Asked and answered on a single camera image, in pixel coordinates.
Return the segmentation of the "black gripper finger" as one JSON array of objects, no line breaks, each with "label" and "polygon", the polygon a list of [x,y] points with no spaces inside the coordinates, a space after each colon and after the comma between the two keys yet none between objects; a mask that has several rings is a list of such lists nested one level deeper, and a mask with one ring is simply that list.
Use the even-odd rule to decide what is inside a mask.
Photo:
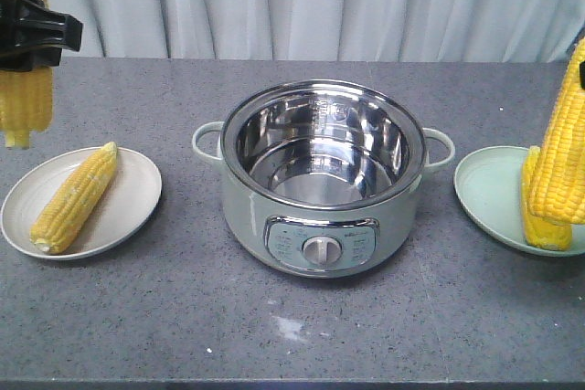
[{"label": "black gripper finger", "polygon": [[1,0],[1,57],[41,49],[80,51],[83,24],[48,9],[43,0]]},{"label": "black gripper finger", "polygon": [[35,69],[59,65],[62,49],[60,47],[38,47],[19,50],[15,47],[1,46],[1,70],[28,72]]},{"label": "black gripper finger", "polygon": [[579,68],[580,68],[580,86],[582,88],[585,88],[585,61],[584,60],[580,62]]}]

